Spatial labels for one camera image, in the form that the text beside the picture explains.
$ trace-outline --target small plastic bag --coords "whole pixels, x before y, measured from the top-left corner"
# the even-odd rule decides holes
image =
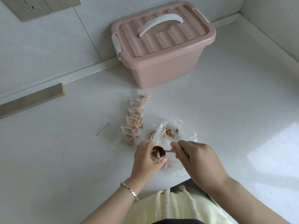
[[[166,134],[166,128],[172,129],[175,137],[168,136]],[[171,142],[178,142],[179,140],[197,142],[197,133],[189,126],[183,123],[180,119],[170,118],[159,125],[156,133],[152,139],[164,150],[171,150]],[[160,162],[162,158],[154,158],[151,154],[150,157],[153,162]],[[165,163],[165,169],[169,170],[172,175],[183,176],[187,172],[182,163],[176,158],[174,153],[166,154],[167,162]]]
[[[130,107],[138,107],[142,109],[146,101],[140,97],[130,97]]]
[[[121,126],[121,130],[123,132],[123,139],[125,142],[129,145],[134,145],[135,137],[137,136],[136,131],[133,128],[124,125]]]
[[[126,116],[126,118],[127,118],[127,126],[133,128],[133,130],[136,131],[138,137],[140,134],[139,128],[141,127],[139,120],[133,116]]]
[[[143,128],[143,115],[142,113],[144,112],[143,109],[140,109],[139,107],[129,107],[128,111],[130,113],[130,116],[133,116],[137,118],[140,122],[140,127]]]
[[[136,90],[136,95],[142,99],[145,100],[145,102],[148,101],[148,99],[151,97],[151,94],[147,92],[146,90],[143,89],[137,89]]]

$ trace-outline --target hand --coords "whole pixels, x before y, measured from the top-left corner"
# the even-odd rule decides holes
[[[219,157],[210,146],[183,140],[170,144],[176,158],[181,161],[192,180],[206,193],[220,190],[226,180],[230,179]]]
[[[167,161],[167,158],[163,157],[159,163],[152,162],[150,158],[151,150],[156,145],[156,143],[148,140],[141,142],[140,145],[137,146],[130,178],[137,178],[146,184],[146,182],[157,172],[157,170],[164,165],[164,163]]]

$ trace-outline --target storage box lid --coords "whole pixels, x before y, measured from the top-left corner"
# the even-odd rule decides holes
[[[111,31],[119,59],[131,69],[202,48],[216,35],[208,19],[184,1],[118,20]]]

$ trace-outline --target white rope drawstring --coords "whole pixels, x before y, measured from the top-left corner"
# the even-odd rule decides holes
[[[164,206],[164,217],[163,219],[169,218],[169,208],[170,208],[170,202],[169,202],[169,193],[170,189],[165,190],[164,197],[165,197],[165,206]]]
[[[197,214],[197,210],[195,207],[195,203],[191,197],[191,195],[189,194],[189,192],[186,190],[184,185],[181,185],[179,187],[179,189],[185,194],[185,196],[189,199],[190,202],[190,208],[191,208],[191,214],[192,214],[192,218],[193,219],[199,219],[198,214]]]

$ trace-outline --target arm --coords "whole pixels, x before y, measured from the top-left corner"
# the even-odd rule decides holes
[[[192,180],[238,223],[289,224],[232,179],[211,147],[186,141],[172,142],[171,145]]]
[[[159,163],[153,163],[150,152],[156,144],[144,141],[137,147],[131,176],[124,181],[137,195],[148,180],[167,161],[163,158]],[[104,203],[84,219],[81,224],[119,224],[122,223],[135,198],[132,193],[121,185]]]

